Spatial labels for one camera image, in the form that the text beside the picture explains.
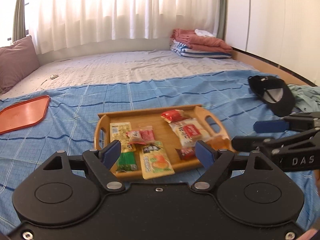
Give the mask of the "green snack packet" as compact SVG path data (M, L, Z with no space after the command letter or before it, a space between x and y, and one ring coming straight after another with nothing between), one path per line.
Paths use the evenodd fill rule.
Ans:
M116 162L116 165L117 165L117 168L116 168L117 173L132 172L132 171L138 170L134 152L121 153Z

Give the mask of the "green drape curtain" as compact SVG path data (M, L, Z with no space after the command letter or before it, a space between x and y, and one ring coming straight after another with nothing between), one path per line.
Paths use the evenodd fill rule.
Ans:
M12 29L12 42L16 42L24 37L25 34L25 0L16 0L15 13Z

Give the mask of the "red plastic tray lid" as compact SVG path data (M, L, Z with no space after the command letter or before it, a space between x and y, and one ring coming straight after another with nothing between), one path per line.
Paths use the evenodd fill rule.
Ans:
M43 95L25 100L1 110L1 134L29 128L46 116L50 96Z

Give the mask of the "teal garment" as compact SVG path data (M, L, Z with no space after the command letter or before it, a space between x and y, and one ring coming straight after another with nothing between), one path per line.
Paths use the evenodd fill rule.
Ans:
M296 107L301 111L319 112L320 110L320 87L312 87L308 85L288 85L291 90L295 101Z

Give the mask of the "small pink white candy packet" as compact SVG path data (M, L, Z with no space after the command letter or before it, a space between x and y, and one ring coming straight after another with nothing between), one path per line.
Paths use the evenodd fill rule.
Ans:
M131 131L128 131L126 133L126 135L128 137L128 144L129 145L135 145L135 144L146 145L146 142L142 138L140 131L131 130Z

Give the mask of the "orange jelly cup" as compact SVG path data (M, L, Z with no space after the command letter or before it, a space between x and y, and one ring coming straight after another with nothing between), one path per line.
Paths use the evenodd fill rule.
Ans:
M224 135L215 135L207 141L207 144L214 150L227 149L233 151L231 140Z

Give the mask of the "wooden serving tray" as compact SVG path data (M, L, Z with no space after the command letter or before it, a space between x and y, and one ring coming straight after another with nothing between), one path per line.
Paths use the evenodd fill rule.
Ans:
M188 161L181 160L179 158L176 152L176 148L181 146L179 138L169 127L169 124L161 118L161 113L171 109L184 110L188 116L197 119L211 137L215 135L224 135L229 137L222 122L214 114L210 113L210 111L204 109L201 105L184 105L139 109L134 111L99 113L99 121L94 134L94 147L96 149L101 149L101 146L99 145L101 141L103 142L103 146L110 143L110 123L112 122L130 122L133 129L152 126L155 139L163 143L169 160L176 173L201 167L200 162L196 158ZM103 140L100 139L101 131L104 132Z

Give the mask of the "dark red snack packet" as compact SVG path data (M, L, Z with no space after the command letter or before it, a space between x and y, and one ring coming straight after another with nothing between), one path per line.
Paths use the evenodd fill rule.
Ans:
M182 148L182 149L176 148L176 152L181 160L188 161L196 158L194 147L188 147L188 148Z

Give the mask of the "black baseball cap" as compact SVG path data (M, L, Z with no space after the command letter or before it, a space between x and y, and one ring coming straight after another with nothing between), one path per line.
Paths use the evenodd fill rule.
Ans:
M250 76L251 91L278 117L290 115L296 101L284 80L275 76Z

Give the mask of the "white wardrobe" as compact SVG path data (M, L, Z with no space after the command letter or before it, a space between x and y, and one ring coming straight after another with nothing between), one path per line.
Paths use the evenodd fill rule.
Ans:
M319 0L227 0L225 41L319 84Z

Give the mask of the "purple pillow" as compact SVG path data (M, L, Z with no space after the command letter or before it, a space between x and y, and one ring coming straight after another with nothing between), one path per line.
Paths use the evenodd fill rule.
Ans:
M1 93L5 94L17 83L40 67L31 36L1 47Z

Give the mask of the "blue checked bed sheet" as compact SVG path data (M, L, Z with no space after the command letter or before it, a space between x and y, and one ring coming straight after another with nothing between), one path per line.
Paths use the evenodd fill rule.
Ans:
M46 117L39 124L1 135L1 232L19 224L12 205L18 185L58 150L78 155L94 144L98 114L201 104L217 116L229 135L253 135L258 120L274 114L250 90L253 70L231 70L171 79L108 85L63 86L1 100L1 108L48 95Z

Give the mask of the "gold foil snack packet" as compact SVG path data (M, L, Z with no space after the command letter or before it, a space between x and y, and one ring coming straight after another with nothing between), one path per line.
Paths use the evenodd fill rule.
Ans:
M135 152L136 147L129 144L127 132L131 131L130 122L112 122L110 123L110 142L119 140L121 143L121 153Z

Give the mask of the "white quilted mattress pad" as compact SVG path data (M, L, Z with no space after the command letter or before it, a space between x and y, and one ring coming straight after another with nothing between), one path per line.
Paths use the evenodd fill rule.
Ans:
M252 70L234 59L181 57L169 50L74 57L41 66L1 99L54 88L184 77L224 70Z

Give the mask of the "white cloth on blankets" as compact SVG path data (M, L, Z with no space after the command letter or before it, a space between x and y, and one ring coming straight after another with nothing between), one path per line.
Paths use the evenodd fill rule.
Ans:
M195 34L199 37L215 37L214 34L206 31L206 30L200 30L200 29L195 29Z

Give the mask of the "peach picture snack packet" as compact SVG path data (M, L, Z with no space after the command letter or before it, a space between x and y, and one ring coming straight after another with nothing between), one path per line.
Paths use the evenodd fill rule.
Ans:
M175 174L161 141L142 146L139 158L144 180Z

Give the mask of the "folded blue striped blanket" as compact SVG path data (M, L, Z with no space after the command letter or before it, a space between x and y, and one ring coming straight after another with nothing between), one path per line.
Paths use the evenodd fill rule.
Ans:
M209 58L209 59L231 59L230 53L198 51L190 49L186 44L172 40L170 42L170 50L182 57L191 58Z

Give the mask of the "white sheer curtain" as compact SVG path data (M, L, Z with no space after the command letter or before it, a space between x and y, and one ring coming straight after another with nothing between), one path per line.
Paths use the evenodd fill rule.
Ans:
M40 54L122 39L213 30L219 0L29 0L29 33Z

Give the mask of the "small pink snack packet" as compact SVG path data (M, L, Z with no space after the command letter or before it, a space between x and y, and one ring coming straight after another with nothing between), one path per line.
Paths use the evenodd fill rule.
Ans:
M139 129L140 135L146 144L155 142L155 135L152 126L145 126Z

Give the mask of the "folded salmon blanket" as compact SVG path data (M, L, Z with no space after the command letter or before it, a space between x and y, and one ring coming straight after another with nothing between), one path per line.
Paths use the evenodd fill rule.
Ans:
M224 40L215 37L198 36L194 30L174 29L171 39L185 44L192 50L228 54L233 50Z

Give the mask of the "red biscuit packet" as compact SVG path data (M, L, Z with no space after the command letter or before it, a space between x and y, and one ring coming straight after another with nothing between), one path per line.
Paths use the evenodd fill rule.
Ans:
M161 114L161 118L167 123L179 122L182 120L186 120L189 118L187 114L185 114L184 110L181 109L171 109L165 111Z

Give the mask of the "white flower cake packet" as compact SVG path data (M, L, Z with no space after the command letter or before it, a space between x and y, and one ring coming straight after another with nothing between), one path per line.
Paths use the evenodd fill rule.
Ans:
M179 138L182 148L194 147L198 140L207 142L211 139L210 134L195 118L172 122L169 126Z

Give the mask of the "wooden bed frame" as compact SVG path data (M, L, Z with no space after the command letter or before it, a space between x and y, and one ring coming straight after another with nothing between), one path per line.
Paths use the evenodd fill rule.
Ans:
M248 64L260 72L278 75L287 84L309 85L316 87L316 84L293 72L292 70L246 51L233 48L232 58L236 61L241 61L245 64Z

